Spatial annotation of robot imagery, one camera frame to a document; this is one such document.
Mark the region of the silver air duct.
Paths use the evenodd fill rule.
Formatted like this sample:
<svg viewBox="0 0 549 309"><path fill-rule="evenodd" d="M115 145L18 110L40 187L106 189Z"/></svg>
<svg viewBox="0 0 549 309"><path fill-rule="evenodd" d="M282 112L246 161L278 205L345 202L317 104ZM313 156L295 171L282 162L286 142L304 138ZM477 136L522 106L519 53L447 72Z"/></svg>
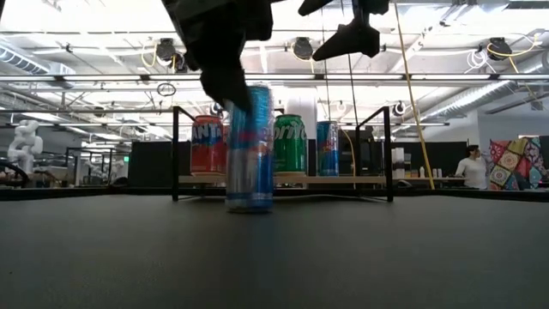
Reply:
<svg viewBox="0 0 549 309"><path fill-rule="evenodd" d="M8 65L10 68L17 68L31 76L66 76L75 74L75 70L65 64L35 57L1 39L0 64Z"/></svg>
<svg viewBox="0 0 549 309"><path fill-rule="evenodd" d="M524 73L501 74L496 82L479 88L464 90L456 96L443 101L430 112L423 112L421 119L451 116L460 112L467 112L513 94L519 88L518 82L527 80L527 76L534 76L534 80L540 80L541 75L549 76L549 64L537 64L533 68L526 69Z"/></svg>

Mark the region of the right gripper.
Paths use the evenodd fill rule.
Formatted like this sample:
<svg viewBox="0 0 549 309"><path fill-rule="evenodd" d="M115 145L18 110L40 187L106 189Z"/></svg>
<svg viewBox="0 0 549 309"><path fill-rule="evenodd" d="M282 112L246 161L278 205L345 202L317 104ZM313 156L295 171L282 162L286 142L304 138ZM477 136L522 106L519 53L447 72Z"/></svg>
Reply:
<svg viewBox="0 0 549 309"><path fill-rule="evenodd" d="M298 13L306 16L318 11L333 0L303 0ZM369 58L380 50L380 33L368 25L370 15L384 15L389 10L389 0L352 0L354 20L340 25L336 33L313 54L315 61L323 61L346 54L361 53Z"/></svg>

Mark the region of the person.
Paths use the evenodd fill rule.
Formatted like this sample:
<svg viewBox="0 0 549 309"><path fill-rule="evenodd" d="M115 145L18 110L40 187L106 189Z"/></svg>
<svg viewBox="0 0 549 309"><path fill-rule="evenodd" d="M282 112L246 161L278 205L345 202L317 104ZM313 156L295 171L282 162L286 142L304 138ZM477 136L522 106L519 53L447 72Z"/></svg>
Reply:
<svg viewBox="0 0 549 309"><path fill-rule="evenodd" d="M464 178L464 185L468 188L485 190L487 188L486 173L486 163L479 146L467 146L466 157L459 161L455 176Z"/></svg>

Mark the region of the green Sprite can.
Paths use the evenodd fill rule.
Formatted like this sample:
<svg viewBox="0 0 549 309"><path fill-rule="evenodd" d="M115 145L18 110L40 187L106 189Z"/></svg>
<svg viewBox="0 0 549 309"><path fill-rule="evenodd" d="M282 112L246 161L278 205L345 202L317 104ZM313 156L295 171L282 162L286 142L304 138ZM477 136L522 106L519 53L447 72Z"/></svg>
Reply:
<svg viewBox="0 0 549 309"><path fill-rule="evenodd" d="M277 116L274 123L274 172L305 175L306 145L302 118L295 114Z"/></svg>

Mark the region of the white round column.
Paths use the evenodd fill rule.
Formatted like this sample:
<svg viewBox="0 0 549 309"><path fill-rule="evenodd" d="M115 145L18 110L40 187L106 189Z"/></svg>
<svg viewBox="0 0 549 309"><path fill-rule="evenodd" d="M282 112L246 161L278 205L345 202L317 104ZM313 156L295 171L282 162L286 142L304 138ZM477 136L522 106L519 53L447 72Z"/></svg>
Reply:
<svg viewBox="0 0 549 309"><path fill-rule="evenodd" d="M307 138L317 139L317 91L314 88L289 88L285 114L299 115Z"/></svg>

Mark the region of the colourful patchwork quilt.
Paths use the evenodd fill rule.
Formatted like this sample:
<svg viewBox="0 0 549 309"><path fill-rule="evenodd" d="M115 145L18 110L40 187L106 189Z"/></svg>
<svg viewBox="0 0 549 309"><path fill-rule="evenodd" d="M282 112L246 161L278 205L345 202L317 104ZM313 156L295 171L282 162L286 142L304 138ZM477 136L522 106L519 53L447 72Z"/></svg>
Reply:
<svg viewBox="0 0 549 309"><path fill-rule="evenodd" d="M528 191L549 188L549 136L490 141L488 189Z"/></svg>

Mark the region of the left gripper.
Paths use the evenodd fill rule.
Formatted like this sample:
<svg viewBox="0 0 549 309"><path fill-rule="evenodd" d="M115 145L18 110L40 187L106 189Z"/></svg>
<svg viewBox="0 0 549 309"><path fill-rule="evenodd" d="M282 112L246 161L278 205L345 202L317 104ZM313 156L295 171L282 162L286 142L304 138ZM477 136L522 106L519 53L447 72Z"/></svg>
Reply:
<svg viewBox="0 0 549 309"><path fill-rule="evenodd" d="M273 0L161 0L186 52L190 70L202 70L206 95L223 107L252 109L240 57L248 41L271 38Z"/></svg>

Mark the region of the strawberry Fanta soda can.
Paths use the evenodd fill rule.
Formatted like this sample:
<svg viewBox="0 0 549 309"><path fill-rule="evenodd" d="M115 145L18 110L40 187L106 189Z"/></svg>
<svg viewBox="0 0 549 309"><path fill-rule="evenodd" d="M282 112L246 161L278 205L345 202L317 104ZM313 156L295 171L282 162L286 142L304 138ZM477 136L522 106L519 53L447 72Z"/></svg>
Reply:
<svg viewBox="0 0 549 309"><path fill-rule="evenodd" d="M216 116L196 116L192 125L190 173L224 174L226 144L224 126Z"/></svg>

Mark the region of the wooden shelf black metal frame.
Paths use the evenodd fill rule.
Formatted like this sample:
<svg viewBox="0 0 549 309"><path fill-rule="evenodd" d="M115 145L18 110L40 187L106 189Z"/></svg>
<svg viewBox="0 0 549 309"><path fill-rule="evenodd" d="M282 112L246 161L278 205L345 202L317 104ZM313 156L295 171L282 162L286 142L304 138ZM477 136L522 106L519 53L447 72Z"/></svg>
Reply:
<svg viewBox="0 0 549 309"><path fill-rule="evenodd" d="M178 132L179 132L179 114L184 114L191 121L194 121L195 118L192 117L187 111L182 107L175 106L169 112L172 113L172 187L169 190L171 193L171 198L173 202L179 200L180 184L181 183L221 183L225 179L223 176L201 176L201 177L191 177L183 176L179 174L179 147L178 147ZM357 176L301 176L301 175L279 175L272 176L270 178L271 185L274 184L382 184L383 178L381 176L360 176L362 167L360 165L360 141L359 141L359 132L362 126L365 126L377 115L383 115L382 125L385 130L388 130L390 127L390 109L388 106L383 106L376 110L370 117L366 118L360 124L355 126L355 150L353 154L355 159L359 159L355 166L355 172Z"/></svg>

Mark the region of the black equipment cabinet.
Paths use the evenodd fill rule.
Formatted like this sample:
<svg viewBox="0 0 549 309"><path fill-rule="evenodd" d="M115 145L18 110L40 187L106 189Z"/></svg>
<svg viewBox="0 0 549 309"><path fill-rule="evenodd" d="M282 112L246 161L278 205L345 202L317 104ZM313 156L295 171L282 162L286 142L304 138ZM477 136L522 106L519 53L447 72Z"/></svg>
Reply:
<svg viewBox="0 0 549 309"><path fill-rule="evenodd" d="M353 174L354 130L339 130L339 173ZM372 127L363 127L359 134L360 159L362 176L379 176L383 173L383 144L376 142Z"/></svg>

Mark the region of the blue silver Red Bull can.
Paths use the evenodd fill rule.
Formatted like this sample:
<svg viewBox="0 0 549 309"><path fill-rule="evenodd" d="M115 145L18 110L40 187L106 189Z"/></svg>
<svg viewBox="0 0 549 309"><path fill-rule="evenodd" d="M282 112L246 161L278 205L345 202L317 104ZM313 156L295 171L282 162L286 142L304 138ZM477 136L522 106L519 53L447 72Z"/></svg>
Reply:
<svg viewBox="0 0 549 309"><path fill-rule="evenodd" d="M317 123L317 171L319 176L339 175L339 136L335 121Z"/></svg>
<svg viewBox="0 0 549 309"><path fill-rule="evenodd" d="M227 137L226 206L234 213L268 213L273 207L273 107L270 89L249 87L252 108L231 106Z"/></svg>

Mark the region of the light wood desk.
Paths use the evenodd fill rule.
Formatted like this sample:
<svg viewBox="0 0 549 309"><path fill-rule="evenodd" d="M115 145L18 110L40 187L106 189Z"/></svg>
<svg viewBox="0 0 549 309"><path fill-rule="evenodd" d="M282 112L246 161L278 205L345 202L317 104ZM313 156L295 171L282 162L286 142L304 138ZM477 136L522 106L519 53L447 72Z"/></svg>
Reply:
<svg viewBox="0 0 549 309"><path fill-rule="evenodd" d="M445 178L433 178L432 179L434 182L452 182L452 181L457 181L457 182L463 182L465 179L464 178L456 178L456 177L445 177ZM394 181L426 181L426 182L429 182L430 179L429 178L397 178L397 179L394 179Z"/></svg>

